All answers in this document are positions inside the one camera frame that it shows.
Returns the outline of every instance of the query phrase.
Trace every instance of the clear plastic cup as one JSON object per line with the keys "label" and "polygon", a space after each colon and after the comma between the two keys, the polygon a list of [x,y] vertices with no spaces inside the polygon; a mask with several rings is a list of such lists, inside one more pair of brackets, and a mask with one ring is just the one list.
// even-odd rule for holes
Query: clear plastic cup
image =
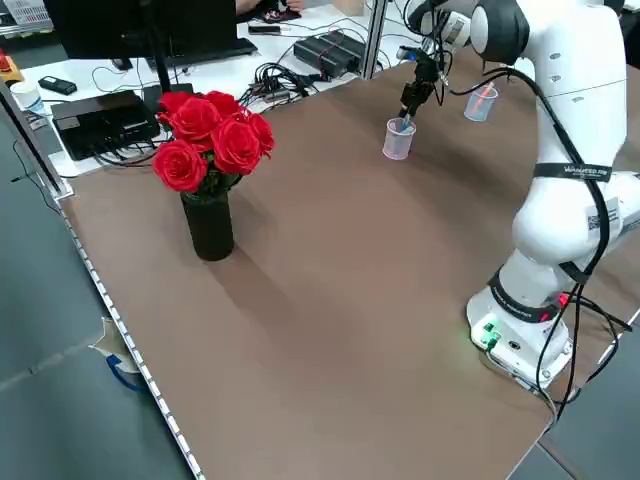
{"label": "clear plastic cup", "polygon": [[464,116],[474,122],[484,122],[489,116],[493,102],[498,98],[498,90],[491,85],[479,88],[471,94],[464,109]]}
{"label": "clear plastic cup", "polygon": [[384,139],[382,153],[391,160],[404,160],[409,155],[416,124],[409,122],[404,128],[402,118],[392,118],[387,122],[387,136]]}

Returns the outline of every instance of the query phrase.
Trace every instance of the plastic cup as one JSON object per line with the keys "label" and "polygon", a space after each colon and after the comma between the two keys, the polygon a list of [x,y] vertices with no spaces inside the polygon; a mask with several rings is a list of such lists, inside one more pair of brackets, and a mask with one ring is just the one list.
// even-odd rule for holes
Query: plastic cup
{"label": "plastic cup", "polygon": [[392,118],[387,122],[387,136],[384,139],[382,153],[391,160],[404,160],[409,155],[413,134],[416,133],[416,124],[409,122],[404,128],[402,118]]}
{"label": "plastic cup", "polygon": [[17,82],[11,85],[10,90],[18,102],[18,106],[23,110],[31,110],[34,113],[40,113],[44,110],[40,92],[34,83]]}
{"label": "plastic cup", "polygon": [[464,116],[474,122],[484,122],[489,116],[493,102],[498,98],[498,90],[491,85],[473,92],[464,109]]}

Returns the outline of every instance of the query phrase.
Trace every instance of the black vase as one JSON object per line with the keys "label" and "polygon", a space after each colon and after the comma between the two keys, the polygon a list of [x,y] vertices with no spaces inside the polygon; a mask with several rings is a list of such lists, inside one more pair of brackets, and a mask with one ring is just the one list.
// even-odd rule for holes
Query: black vase
{"label": "black vase", "polygon": [[203,260],[222,260],[233,251],[229,199],[180,194],[196,254]]}

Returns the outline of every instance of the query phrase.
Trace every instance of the white desk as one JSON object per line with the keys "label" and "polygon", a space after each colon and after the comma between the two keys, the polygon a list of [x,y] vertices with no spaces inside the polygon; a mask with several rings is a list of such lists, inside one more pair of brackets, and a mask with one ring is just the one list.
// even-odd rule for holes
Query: white desk
{"label": "white desk", "polygon": [[[351,20],[332,5],[325,5],[305,10],[302,18],[291,22],[292,25],[287,27],[289,30],[283,32],[281,36],[249,35],[248,25],[246,23],[240,24],[238,25],[238,35],[247,37],[255,43],[258,47],[258,52],[252,55],[196,64],[189,69],[186,75],[180,74],[179,81],[191,83],[195,91],[208,92],[210,90],[219,90],[238,97],[247,89],[248,84],[253,81],[254,72],[257,67],[265,62],[277,61],[299,38],[344,28],[353,30],[345,30],[345,34],[359,39],[359,33],[366,40],[368,36],[369,11],[365,9],[365,16],[350,18]],[[393,4],[388,6],[387,18],[395,20],[396,22],[400,21],[400,14]],[[411,35],[404,26],[392,21],[386,22],[384,34],[407,35],[408,37],[416,38],[414,35]],[[407,44],[411,44],[408,38],[383,36],[381,52],[384,52],[384,54],[381,53],[379,59],[385,68],[389,67],[387,57],[392,62],[392,65],[397,64],[395,58],[398,47]],[[146,84],[157,81],[156,73],[149,68],[144,59],[132,59],[132,63],[134,68],[122,74],[111,73],[106,69],[97,70],[95,72],[97,85],[106,91],[114,90],[121,85],[130,85],[131,89],[137,88],[139,91],[137,86],[140,85],[141,82]],[[291,52],[282,60],[282,64],[298,73],[317,73],[317,70],[297,60]],[[137,65],[139,65],[140,78],[138,78]],[[111,62],[107,60],[66,60],[64,62],[29,68],[23,70],[22,73],[25,79],[34,83],[46,75],[51,75],[70,80],[78,87],[78,91],[70,96],[42,91],[43,99],[79,100],[105,94],[105,92],[101,92],[98,89],[96,83],[93,81],[92,72],[96,67],[106,67],[114,72],[116,71]],[[346,74],[342,78],[333,80],[332,82],[318,82],[316,86],[319,90],[325,90],[341,85],[354,78],[356,78],[355,75]],[[267,105],[260,102],[252,105],[251,108],[254,111],[261,111],[265,106]],[[50,111],[51,104],[46,104],[45,108]],[[58,173],[65,177],[75,177],[101,167],[93,158],[75,162],[71,160],[66,151],[51,155],[50,158],[58,170]]]}

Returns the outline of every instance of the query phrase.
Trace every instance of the red rose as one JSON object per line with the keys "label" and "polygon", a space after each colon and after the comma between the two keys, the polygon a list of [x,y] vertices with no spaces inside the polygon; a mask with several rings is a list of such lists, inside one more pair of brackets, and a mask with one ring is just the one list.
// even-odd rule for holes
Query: red rose
{"label": "red rose", "polygon": [[187,92],[167,92],[162,95],[160,106],[164,107],[169,115],[172,115],[191,97],[192,95]]}
{"label": "red rose", "polygon": [[213,148],[211,132],[220,120],[216,107],[197,97],[190,97],[169,117],[175,137],[193,144],[199,152]]}
{"label": "red rose", "polygon": [[229,95],[228,93],[213,92],[207,93],[204,98],[206,98],[222,115],[222,118],[229,117],[234,113],[240,111],[242,107],[233,98],[233,95]]}
{"label": "red rose", "polygon": [[250,174],[260,161],[260,141],[251,125],[233,117],[223,120],[212,135],[214,163],[222,173]]}
{"label": "red rose", "polygon": [[249,122],[249,125],[251,125],[251,128],[253,128],[256,137],[258,137],[258,141],[260,142],[260,153],[263,155],[269,155],[275,146],[271,126],[262,117],[262,115],[258,114],[249,115],[247,121]]}
{"label": "red rose", "polygon": [[165,143],[153,157],[153,170],[176,192],[195,193],[207,175],[207,161],[184,140]]}

